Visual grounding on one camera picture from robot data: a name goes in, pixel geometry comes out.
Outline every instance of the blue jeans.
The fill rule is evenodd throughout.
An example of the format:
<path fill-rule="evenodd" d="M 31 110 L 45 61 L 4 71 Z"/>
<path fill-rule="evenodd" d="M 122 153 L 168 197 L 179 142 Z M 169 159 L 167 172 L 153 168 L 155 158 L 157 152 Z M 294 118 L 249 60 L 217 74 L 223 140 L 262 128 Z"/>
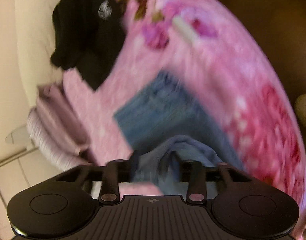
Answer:
<path fill-rule="evenodd" d="M 141 154 L 173 136 L 187 135 L 212 148 L 223 162 L 244 169 L 213 118 L 178 79 L 164 71 L 119 109 L 115 119 L 128 143 Z"/>
<path fill-rule="evenodd" d="M 193 140 L 186 135 L 169 138 L 153 151 L 138 155 L 137 151 L 130 158 L 131 181 L 150 181 L 160 188 L 164 195 L 182 195 L 186 198 L 188 183 L 180 182 L 179 163 L 174 153 L 183 161 L 194 160 L 207 167 L 216 167 L 222 160 L 207 145 Z M 208 199 L 217 195 L 215 184 L 206 183 Z"/>

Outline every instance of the white tile floor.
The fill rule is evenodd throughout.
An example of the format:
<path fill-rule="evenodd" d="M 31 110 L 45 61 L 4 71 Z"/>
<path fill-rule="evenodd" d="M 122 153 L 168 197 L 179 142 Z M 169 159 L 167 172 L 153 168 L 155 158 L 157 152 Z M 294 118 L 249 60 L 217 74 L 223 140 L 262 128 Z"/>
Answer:
<path fill-rule="evenodd" d="M 40 151 L 34 151 L 0 167 L 0 194 L 7 204 L 20 191 L 59 173 Z M 0 239 L 10 240 L 13 236 L 6 208 L 0 198 Z"/>

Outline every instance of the fabric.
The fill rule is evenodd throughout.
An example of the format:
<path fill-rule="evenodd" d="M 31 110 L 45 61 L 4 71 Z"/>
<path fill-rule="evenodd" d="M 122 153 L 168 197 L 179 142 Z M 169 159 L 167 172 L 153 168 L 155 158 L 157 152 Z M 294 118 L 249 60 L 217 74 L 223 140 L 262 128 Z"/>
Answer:
<path fill-rule="evenodd" d="M 101 190 L 102 182 L 94 182 L 92 186 L 91 196 L 94 199 L 98 199 L 100 190 Z M 150 182 L 121 182 L 118 184 L 120 191 L 120 199 L 123 198 L 124 195 L 137 195 L 137 196 L 162 196 L 163 193 L 159 190 L 159 188 L 153 185 Z"/>
<path fill-rule="evenodd" d="M 52 13 L 59 0 L 15 0 L 17 57 L 30 107 L 35 106 L 37 85 L 62 80 L 62 70 L 51 66 L 55 37 Z"/>
<path fill-rule="evenodd" d="M 187 135 L 212 148 L 223 162 L 244 169 L 224 132 L 170 73 L 161 71 L 115 119 L 138 152 L 147 153 L 168 138 Z"/>
<path fill-rule="evenodd" d="M 90 138 L 63 95 L 61 85 L 39 87 L 37 114 L 53 140 L 67 153 L 79 155 L 90 147 Z"/>
<path fill-rule="evenodd" d="M 84 159 L 63 151 L 44 128 L 35 108 L 27 119 L 27 129 L 40 152 L 54 166 L 67 171 L 79 165 L 88 165 Z"/>
<path fill-rule="evenodd" d="M 189 136 L 178 135 L 169 138 L 154 150 L 143 155 L 135 152 L 130 160 L 134 171 L 131 181 L 149 181 L 158 186 L 164 195 L 182 195 L 186 198 L 188 183 L 180 183 L 179 167 L 173 161 L 174 154 L 181 160 L 201 162 L 206 167 L 216 167 L 222 160 L 207 145 Z"/>
<path fill-rule="evenodd" d="M 64 70 L 76 66 L 96 90 L 124 43 L 120 18 L 115 0 L 60 0 L 53 12 L 56 44 L 51 62 Z"/>
<path fill-rule="evenodd" d="M 128 159 L 132 149 L 113 115 L 163 68 L 215 119 L 251 176 L 296 200 L 300 218 L 293 236 L 300 238 L 306 222 L 305 150 L 292 107 L 259 46 L 217 0 L 147 0 L 144 19 L 135 21 L 138 7 L 129 0 L 125 45 L 96 92 L 77 70 L 64 75 L 64 90 L 90 135 L 97 163 Z M 164 20 L 152 22 L 159 11 Z M 200 30 L 193 45 L 174 30 L 173 15 Z M 165 35 L 168 42 L 160 49 L 146 42 L 163 43 Z"/>

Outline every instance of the beige wall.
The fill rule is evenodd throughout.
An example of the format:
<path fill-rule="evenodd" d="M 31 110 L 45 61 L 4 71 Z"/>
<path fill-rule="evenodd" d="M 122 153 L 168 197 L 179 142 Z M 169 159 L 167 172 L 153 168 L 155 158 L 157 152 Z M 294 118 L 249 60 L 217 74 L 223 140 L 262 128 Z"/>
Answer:
<path fill-rule="evenodd" d="M 14 0 L 0 0 L 0 160 L 22 147 L 4 141 L 26 122 L 28 111 L 17 64 Z"/>

